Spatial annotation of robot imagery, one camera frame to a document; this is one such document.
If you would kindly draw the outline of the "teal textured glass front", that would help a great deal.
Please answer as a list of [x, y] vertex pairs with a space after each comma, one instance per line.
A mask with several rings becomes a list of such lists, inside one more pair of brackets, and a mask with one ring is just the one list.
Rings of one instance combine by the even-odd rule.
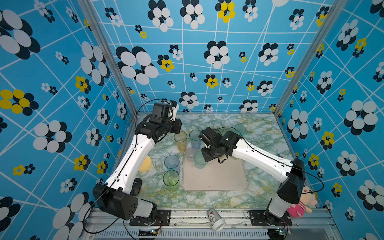
[[203, 169], [207, 162], [205, 161], [201, 150], [198, 150], [194, 155], [195, 167], [197, 169]]

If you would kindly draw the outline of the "tall yellow glass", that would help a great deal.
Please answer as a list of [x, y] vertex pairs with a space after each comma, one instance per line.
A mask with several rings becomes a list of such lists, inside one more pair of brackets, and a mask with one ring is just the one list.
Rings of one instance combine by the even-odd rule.
[[185, 152], [187, 149], [187, 134], [185, 132], [180, 132], [174, 135], [174, 140], [177, 146], [177, 149], [180, 152]]

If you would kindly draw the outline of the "clear textured glass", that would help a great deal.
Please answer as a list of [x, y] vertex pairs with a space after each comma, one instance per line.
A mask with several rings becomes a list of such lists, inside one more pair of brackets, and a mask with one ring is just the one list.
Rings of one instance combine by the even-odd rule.
[[188, 148], [185, 151], [185, 160], [188, 162], [194, 162], [195, 161], [195, 154], [198, 150], [194, 148]]

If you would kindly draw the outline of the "light blue short glass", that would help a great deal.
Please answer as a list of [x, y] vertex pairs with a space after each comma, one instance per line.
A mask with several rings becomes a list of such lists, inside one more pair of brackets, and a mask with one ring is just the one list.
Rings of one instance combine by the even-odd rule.
[[176, 155], [169, 155], [164, 160], [165, 167], [168, 171], [176, 171], [180, 173], [180, 159]]

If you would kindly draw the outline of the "green clear glass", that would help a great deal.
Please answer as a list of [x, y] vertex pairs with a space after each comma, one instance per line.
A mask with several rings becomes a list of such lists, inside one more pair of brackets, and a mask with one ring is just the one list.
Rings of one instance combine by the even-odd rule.
[[163, 176], [163, 183], [170, 191], [177, 191], [179, 189], [180, 175], [175, 170], [167, 171]]

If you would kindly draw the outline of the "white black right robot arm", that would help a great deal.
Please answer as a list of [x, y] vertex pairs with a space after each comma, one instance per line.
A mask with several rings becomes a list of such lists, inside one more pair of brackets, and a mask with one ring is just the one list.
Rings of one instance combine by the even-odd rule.
[[281, 219], [291, 205], [300, 202], [306, 181], [303, 161], [277, 157], [232, 131], [221, 135], [207, 127], [200, 132], [199, 138], [206, 146], [202, 149], [206, 162], [217, 159], [221, 164], [222, 157], [239, 158], [262, 169], [281, 183], [265, 211], [266, 217]]

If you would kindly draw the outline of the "pink rectangular tray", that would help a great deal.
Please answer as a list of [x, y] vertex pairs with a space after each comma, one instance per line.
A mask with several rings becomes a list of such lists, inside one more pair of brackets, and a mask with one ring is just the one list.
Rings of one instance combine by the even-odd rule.
[[248, 188], [242, 160], [228, 158], [223, 164], [211, 161], [203, 169], [184, 157], [182, 173], [183, 189], [187, 192], [244, 191]]

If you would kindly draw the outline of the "tall blue glass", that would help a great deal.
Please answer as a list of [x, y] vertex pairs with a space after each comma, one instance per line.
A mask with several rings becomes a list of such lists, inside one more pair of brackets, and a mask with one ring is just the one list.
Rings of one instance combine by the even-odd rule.
[[201, 148], [200, 130], [192, 130], [189, 134], [192, 148], [199, 150]]

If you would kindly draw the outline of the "black computer mouse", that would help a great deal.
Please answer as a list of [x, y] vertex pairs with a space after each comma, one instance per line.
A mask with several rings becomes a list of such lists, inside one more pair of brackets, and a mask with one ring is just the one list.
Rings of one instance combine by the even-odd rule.
[[142, 179], [135, 178], [133, 185], [132, 185], [130, 195], [131, 196], [137, 196], [141, 191], [141, 187], [142, 187]]

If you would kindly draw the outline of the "green circuit board right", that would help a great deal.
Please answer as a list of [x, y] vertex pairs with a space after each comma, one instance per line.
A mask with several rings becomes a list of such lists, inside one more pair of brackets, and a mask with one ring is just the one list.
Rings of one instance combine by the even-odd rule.
[[284, 240], [285, 233], [283, 230], [268, 230], [270, 240]]

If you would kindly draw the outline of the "green circuit board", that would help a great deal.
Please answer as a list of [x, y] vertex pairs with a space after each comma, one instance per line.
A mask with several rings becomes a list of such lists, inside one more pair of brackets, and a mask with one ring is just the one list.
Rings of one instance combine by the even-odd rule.
[[270, 240], [284, 240], [285, 233], [283, 230], [268, 230]]
[[158, 230], [142, 231], [139, 230], [139, 237], [156, 237], [158, 235]]

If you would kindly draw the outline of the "pink plush doll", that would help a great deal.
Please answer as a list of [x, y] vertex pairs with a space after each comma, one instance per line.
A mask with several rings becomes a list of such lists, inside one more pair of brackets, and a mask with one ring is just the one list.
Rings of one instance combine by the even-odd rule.
[[313, 210], [309, 208], [309, 205], [316, 205], [317, 203], [314, 191], [308, 186], [304, 186], [299, 203], [291, 204], [287, 212], [291, 217], [301, 218], [305, 213], [312, 213]]

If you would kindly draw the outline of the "green circuit board left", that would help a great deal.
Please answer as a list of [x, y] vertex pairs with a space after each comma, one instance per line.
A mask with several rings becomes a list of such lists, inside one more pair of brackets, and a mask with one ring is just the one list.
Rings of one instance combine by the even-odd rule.
[[158, 235], [158, 230], [142, 231], [139, 230], [139, 237], [156, 237]]

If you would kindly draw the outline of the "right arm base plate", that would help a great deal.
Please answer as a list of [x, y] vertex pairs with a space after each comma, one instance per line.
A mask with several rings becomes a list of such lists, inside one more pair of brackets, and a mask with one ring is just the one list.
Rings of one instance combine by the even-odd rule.
[[253, 227], [291, 227], [292, 220], [288, 212], [281, 218], [269, 213], [267, 210], [249, 210], [248, 218]]

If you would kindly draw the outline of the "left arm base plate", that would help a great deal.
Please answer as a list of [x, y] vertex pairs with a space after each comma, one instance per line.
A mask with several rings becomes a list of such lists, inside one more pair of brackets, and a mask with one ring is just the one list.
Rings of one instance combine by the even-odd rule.
[[132, 217], [130, 226], [169, 226], [171, 210], [153, 210], [148, 217]]

